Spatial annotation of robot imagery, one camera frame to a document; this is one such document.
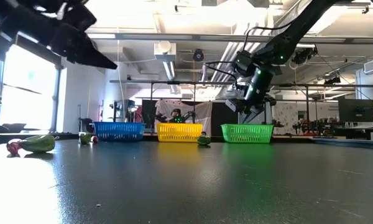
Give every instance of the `white backdrop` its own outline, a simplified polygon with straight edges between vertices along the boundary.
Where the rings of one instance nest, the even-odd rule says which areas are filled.
[[[193,111],[193,106],[186,105],[181,101],[175,100],[158,100],[156,102],[156,114],[163,114],[164,116],[171,118],[172,111],[178,108],[181,110],[181,114],[184,115],[188,111]],[[213,108],[212,102],[200,103],[195,106],[196,111],[196,123],[203,124],[203,131],[206,132],[208,136],[211,136],[211,110]],[[192,123],[192,118],[185,121],[186,123]]]

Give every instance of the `plastic basket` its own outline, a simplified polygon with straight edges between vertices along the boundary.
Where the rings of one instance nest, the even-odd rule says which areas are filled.
[[[158,123],[157,135],[160,142],[197,142],[202,129],[202,124]]]
[[[144,123],[94,122],[100,141],[140,141],[144,137]]]
[[[223,124],[223,135],[230,143],[269,143],[274,126],[271,124]]]

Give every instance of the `dark gray table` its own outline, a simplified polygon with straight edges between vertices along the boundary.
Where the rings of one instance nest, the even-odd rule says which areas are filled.
[[[68,140],[7,154],[0,223],[373,223],[372,149]]]

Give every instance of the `ceiling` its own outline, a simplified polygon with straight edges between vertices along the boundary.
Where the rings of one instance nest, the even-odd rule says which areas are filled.
[[[88,32],[242,35],[246,28],[241,29],[240,27],[244,27],[246,24],[244,22],[250,20],[237,16],[235,12],[238,11],[235,11],[234,8],[240,10],[238,14],[246,13],[246,15],[253,17],[252,13],[248,13],[252,6],[243,5],[247,0],[228,0],[222,6],[216,7],[202,7],[201,0],[135,0],[127,1],[128,3],[134,2],[128,5],[126,0],[118,0],[116,6],[113,3],[115,1],[100,0],[99,4],[106,6],[105,11],[101,10],[102,7],[98,7],[97,2],[95,0],[88,3],[88,7],[98,18],[98,22]],[[175,3],[179,3],[181,6],[178,7],[179,12],[174,11]],[[276,18],[286,12],[294,3],[296,3],[294,0],[283,1],[283,7],[277,9]],[[362,14],[361,11],[362,8],[345,9],[334,22],[330,22],[328,27],[315,35],[321,37],[373,37],[373,7],[371,6],[367,14]],[[120,40],[119,43],[117,40],[95,41],[100,51],[113,60],[117,58],[118,46],[125,47],[129,51],[131,56],[128,60],[140,61],[154,58],[154,43],[156,41]],[[178,41],[175,43],[177,44],[176,69],[193,69],[191,52],[194,52],[195,49],[203,49],[205,61],[212,61],[220,60],[228,46],[227,42]],[[331,64],[332,68],[326,65],[320,57],[314,57],[308,62],[310,65],[304,65],[295,71],[286,64],[281,67],[283,75],[276,76],[273,83],[294,82],[295,80],[303,83],[318,82],[318,78],[321,80],[325,74],[341,67],[346,67],[343,73],[348,76],[362,67],[362,63],[367,61],[365,58],[373,57],[373,45],[321,44],[317,45],[317,48],[319,54]],[[136,63],[135,66],[140,70],[140,73],[159,74],[164,71],[160,60]],[[201,66],[202,63],[195,63],[195,68],[201,68]],[[185,76],[192,78],[192,75],[192,72],[176,72],[176,76],[183,78]]]

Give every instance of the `computer monitor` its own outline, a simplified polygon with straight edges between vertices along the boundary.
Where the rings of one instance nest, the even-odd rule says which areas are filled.
[[[373,100],[340,99],[340,122],[373,122]]]

